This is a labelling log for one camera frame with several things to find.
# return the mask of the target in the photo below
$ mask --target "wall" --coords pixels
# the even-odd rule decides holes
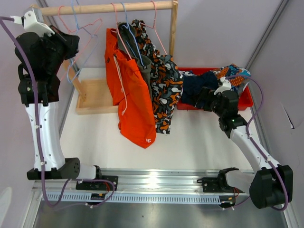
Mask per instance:
[[[250,69],[265,94],[260,119],[270,151],[279,162],[290,165],[294,171],[292,205],[299,227],[304,227],[303,11],[304,1],[289,1]]]
[[[146,0],[125,0],[124,2],[139,2]],[[80,4],[100,4],[100,0],[79,0]],[[175,61],[182,67],[218,67],[235,63],[245,66],[253,50],[263,35],[269,21],[281,0],[179,0]],[[49,0],[49,6],[70,5],[71,0]],[[78,22],[85,25],[93,22],[98,17],[104,21],[103,27],[98,33],[99,44],[92,55],[87,67],[104,67],[105,53],[105,29],[115,27],[115,14],[79,15]],[[57,23],[63,31],[58,17]],[[62,16],[70,28],[75,29],[73,16]],[[128,12],[129,22],[133,19],[143,19],[145,23],[152,25],[153,11]],[[168,51],[170,33],[170,10],[157,12],[157,31]],[[118,13],[118,20],[125,21],[123,12]],[[148,35],[158,49],[159,42],[150,29]],[[80,32],[82,43],[85,44],[89,36]],[[83,63],[90,49],[80,58]]]
[[[33,0],[11,0],[0,8],[0,15],[21,16]],[[22,26],[6,22],[17,36],[24,32]],[[14,54],[14,45],[0,28],[0,194],[12,187],[12,202],[2,227],[17,228],[26,215],[33,182],[28,181],[26,172],[33,167],[34,146],[31,128],[24,105],[18,93],[19,60]],[[63,82],[60,88],[59,122],[72,87]]]

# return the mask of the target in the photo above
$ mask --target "red plastic container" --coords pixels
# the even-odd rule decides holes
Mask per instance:
[[[210,70],[213,70],[215,68],[188,68],[188,67],[179,67],[179,70],[184,70],[184,71],[192,71],[196,75],[201,75],[204,74]],[[239,98],[238,101],[238,109],[240,111],[244,111],[249,107],[253,106],[253,101],[252,97],[249,91],[248,86],[245,88],[244,92],[242,93],[242,96]],[[181,102],[181,100],[177,103],[177,109],[178,110],[202,110],[193,107],[190,104],[184,104]]]

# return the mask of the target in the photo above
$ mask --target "dark blue cloth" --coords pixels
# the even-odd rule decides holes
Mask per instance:
[[[203,108],[205,100],[199,99],[202,88],[206,87],[208,89],[216,90],[218,86],[218,79],[212,71],[199,76],[184,77],[181,101],[196,108]]]

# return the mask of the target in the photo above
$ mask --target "orange garment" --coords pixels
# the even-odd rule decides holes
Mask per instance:
[[[135,60],[127,60],[126,56],[118,49],[115,31],[113,28],[108,28],[106,31],[104,59],[106,80],[113,98],[113,105],[118,105],[118,128],[121,134],[131,142],[147,148],[156,138],[155,120],[148,86],[143,80]],[[119,65],[122,83],[114,58]]]

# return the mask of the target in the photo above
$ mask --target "pile of clothes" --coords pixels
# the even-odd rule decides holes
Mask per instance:
[[[249,82],[248,77],[250,77],[249,71],[234,64],[217,68],[201,75],[195,75],[192,71],[180,71],[180,74],[184,78],[181,101],[200,109],[204,108],[206,102],[201,97],[203,89],[216,90],[219,86],[218,80],[221,77],[236,76],[229,79],[229,81],[232,85],[231,90],[237,92],[239,97],[245,90]]]
[[[147,148],[156,133],[170,133],[174,108],[181,98],[183,75],[170,55],[160,55],[144,22],[108,28],[104,55],[107,83],[118,105],[121,134]]]

